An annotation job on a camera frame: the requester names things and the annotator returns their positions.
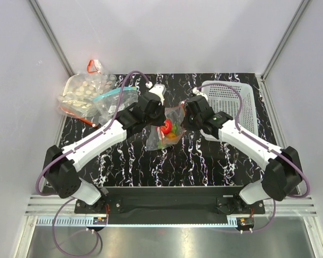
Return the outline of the red apple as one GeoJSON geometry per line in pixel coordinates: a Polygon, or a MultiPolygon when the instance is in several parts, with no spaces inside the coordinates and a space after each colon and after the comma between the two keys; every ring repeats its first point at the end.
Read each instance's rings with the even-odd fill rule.
{"type": "Polygon", "coordinates": [[[164,125],[162,125],[160,127],[160,131],[166,135],[168,134],[169,132],[171,132],[171,129],[172,129],[172,122],[169,120],[169,119],[166,119],[165,122],[164,122],[164,125]]]}

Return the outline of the green round fruit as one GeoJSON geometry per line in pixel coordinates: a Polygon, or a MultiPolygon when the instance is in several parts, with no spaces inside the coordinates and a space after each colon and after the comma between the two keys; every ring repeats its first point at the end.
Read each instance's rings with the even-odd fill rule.
{"type": "Polygon", "coordinates": [[[180,135],[184,132],[184,129],[179,122],[175,122],[172,124],[171,132],[176,135],[180,135]]]}

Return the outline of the clear bag orange zipper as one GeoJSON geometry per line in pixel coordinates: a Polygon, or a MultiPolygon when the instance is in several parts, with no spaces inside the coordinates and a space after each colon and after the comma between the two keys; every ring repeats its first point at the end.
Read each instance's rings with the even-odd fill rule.
{"type": "Polygon", "coordinates": [[[162,126],[151,126],[150,135],[146,141],[147,151],[168,148],[179,142],[185,129],[181,123],[185,117],[183,104],[165,109],[166,120],[162,126]]]}

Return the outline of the brown kiwi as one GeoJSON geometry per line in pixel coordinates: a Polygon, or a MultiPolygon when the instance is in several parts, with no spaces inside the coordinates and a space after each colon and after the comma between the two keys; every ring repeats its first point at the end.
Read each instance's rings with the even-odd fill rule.
{"type": "Polygon", "coordinates": [[[168,138],[168,139],[174,139],[174,138],[176,138],[176,137],[177,137],[177,135],[176,135],[175,133],[173,133],[173,132],[169,132],[169,133],[168,133],[168,134],[166,134],[165,136],[166,136],[166,138],[168,138]]]}

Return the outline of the white plastic basket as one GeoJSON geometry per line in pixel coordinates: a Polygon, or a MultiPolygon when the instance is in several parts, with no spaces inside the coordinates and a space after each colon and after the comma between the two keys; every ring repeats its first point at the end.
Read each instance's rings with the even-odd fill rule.
{"type": "Polygon", "coordinates": [[[204,81],[201,91],[215,113],[223,111],[246,130],[258,135],[255,99],[252,87],[241,82],[204,81]]]}

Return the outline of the green leafy vegetable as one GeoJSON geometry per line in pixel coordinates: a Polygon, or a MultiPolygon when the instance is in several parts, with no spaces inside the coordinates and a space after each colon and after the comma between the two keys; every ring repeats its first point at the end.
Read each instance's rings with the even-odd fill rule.
{"type": "Polygon", "coordinates": [[[157,149],[164,149],[167,148],[167,144],[161,141],[157,142],[157,149]]]}

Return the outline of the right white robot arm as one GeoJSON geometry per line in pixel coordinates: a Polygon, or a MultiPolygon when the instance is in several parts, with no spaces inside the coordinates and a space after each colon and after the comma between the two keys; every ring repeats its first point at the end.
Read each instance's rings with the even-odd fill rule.
{"type": "Polygon", "coordinates": [[[229,212],[246,213],[265,199],[280,202],[303,181],[299,155],[294,148],[282,149],[262,140],[225,112],[214,112],[203,96],[192,97],[184,107],[184,129],[200,131],[232,145],[264,170],[263,178],[247,184],[227,200],[229,212]]]}

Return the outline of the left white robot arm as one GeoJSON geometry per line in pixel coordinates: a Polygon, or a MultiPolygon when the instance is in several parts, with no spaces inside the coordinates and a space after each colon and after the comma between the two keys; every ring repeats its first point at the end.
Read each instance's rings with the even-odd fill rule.
{"type": "Polygon", "coordinates": [[[64,148],[47,150],[43,176],[62,199],[82,201],[93,213],[101,212],[106,195],[95,185],[82,179],[78,172],[93,158],[113,145],[140,133],[146,125],[163,125],[163,97],[146,92],[137,102],[119,111],[97,131],[64,148]]]}

